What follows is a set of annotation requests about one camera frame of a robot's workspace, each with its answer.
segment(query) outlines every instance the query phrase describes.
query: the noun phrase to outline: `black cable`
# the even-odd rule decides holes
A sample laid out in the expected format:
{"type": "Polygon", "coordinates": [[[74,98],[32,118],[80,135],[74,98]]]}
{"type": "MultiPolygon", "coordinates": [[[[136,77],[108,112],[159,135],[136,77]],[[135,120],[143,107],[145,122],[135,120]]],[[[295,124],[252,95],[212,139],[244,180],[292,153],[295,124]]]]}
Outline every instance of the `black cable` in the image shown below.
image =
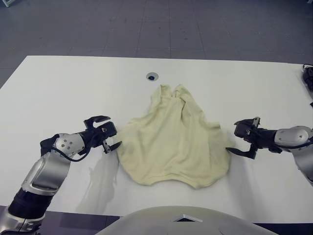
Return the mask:
{"type": "Polygon", "coordinates": [[[55,147],[51,147],[51,150],[54,150],[58,153],[60,153],[63,157],[65,157],[67,160],[71,161],[71,162],[80,162],[81,160],[83,160],[90,152],[90,148],[88,149],[87,153],[82,156],[81,158],[79,159],[72,159],[72,158],[69,158],[64,152],[62,152],[61,150],[55,148],[55,147]]]}
{"type": "Polygon", "coordinates": [[[89,152],[90,152],[90,150],[91,150],[92,141],[93,141],[93,139],[95,138],[95,136],[96,136],[96,135],[92,136],[92,138],[91,138],[91,140],[90,140],[90,146],[89,146],[89,148],[88,148],[86,154],[85,154],[84,156],[82,156],[81,158],[79,158],[79,159],[72,159],[72,158],[69,158],[64,152],[62,152],[61,150],[59,150],[59,149],[57,149],[57,148],[55,148],[55,147],[53,147],[53,146],[51,146],[50,149],[51,149],[51,150],[54,150],[54,151],[56,151],[56,152],[58,152],[58,153],[60,153],[60,154],[61,154],[63,157],[65,157],[67,160],[69,160],[69,161],[71,161],[71,162],[77,163],[77,162],[80,162],[81,160],[83,160],[83,159],[89,154],[89,152]]]}

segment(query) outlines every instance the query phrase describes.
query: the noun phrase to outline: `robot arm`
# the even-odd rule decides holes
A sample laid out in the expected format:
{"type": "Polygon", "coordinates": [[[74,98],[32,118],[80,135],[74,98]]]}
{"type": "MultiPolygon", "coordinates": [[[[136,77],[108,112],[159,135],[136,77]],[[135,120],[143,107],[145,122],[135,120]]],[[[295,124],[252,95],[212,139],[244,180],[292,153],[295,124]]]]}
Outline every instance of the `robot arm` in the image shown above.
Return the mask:
{"type": "Polygon", "coordinates": [[[106,142],[108,137],[116,135],[112,122],[96,128],[93,126],[94,122],[109,119],[105,116],[91,117],[84,121],[85,131],[71,135],[57,134],[40,143],[41,158],[35,162],[13,202],[2,214],[0,235],[6,232],[36,234],[47,207],[68,174],[70,163],[84,159],[91,148],[102,145],[105,153],[109,153],[121,144],[118,142],[109,146],[106,142]],[[83,156],[73,159],[76,154],[83,156]]]}
{"type": "Polygon", "coordinates": [[[273,153],[290,152],[299,170],[313,186],[313,130],[306,126],[267,130],[258,128],[259,124],[258,117],[236,122],[235,136],[251,143],[250,150],[247,152],[236,148],[227,150],[251,159],[255,159],[259,148],[267,148],[273,153]]]}

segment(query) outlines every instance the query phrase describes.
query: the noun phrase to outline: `crumpled fabric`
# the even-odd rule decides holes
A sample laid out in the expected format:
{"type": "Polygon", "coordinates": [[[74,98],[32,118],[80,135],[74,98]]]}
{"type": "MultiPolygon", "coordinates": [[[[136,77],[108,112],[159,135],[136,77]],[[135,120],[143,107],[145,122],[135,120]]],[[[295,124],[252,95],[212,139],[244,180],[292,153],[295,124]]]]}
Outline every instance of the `crumpled fabric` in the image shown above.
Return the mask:
{"type": "Polygon", "coordinates": [[[179,180],[207,187],[227,174],[232,147],[218,122],[207,122],[182,85],[161,85],[147,115],[132,119],[116,136],[120,164],[141,185],[179,180]]]}

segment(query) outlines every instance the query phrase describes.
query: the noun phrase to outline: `cream cloth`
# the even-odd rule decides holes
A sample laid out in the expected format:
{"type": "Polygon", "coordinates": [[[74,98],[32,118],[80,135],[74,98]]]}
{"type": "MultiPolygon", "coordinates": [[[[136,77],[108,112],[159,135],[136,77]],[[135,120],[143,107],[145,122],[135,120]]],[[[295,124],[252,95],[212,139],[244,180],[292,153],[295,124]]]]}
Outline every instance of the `cream cloth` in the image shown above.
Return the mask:
{"type": "Polygon", "coordinates": [[[218,122],[207,122],[189,91],[179,85],[173,94],[161,85],[152,95],[147,115],[132,119],[117,133],[118,158],[137,183],[183,181],[194,188],[209,186],[229,167],[227,141],[218,122]]]}

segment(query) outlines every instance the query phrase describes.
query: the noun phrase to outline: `white table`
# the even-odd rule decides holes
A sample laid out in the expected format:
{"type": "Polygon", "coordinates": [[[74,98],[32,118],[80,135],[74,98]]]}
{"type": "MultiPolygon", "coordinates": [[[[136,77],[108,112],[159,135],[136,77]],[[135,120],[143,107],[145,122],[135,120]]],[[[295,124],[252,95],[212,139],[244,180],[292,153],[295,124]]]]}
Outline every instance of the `white table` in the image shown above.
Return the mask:
{"type": "MultiPolygon", "coordinates": [[[[10,204],[40,157],[41,140],[82,131],[83,120],[97,115],[110,116],[120,129],[147,112],[150,95],[164,83],[183,84],[208,121],[219,121],[242,150],[248,144],[233,136],[238,120],[259,116],[267,129],[312,127],[311,98],[300,75],[300,65],[284,63],[28,56],[0,90],[0,204],[10,204]],[[151,71],[159,74],[155,82],[146,79],[151,71]]],[[[188,205],[251,222],[313,222],[313,188],[289,153],[232,156],[226,177],[194,190],[178,181],[138,185],[118,168],[115,153],[102,151],[93,149],[71,165],[49,210],[127,215],[188,205]]]]}

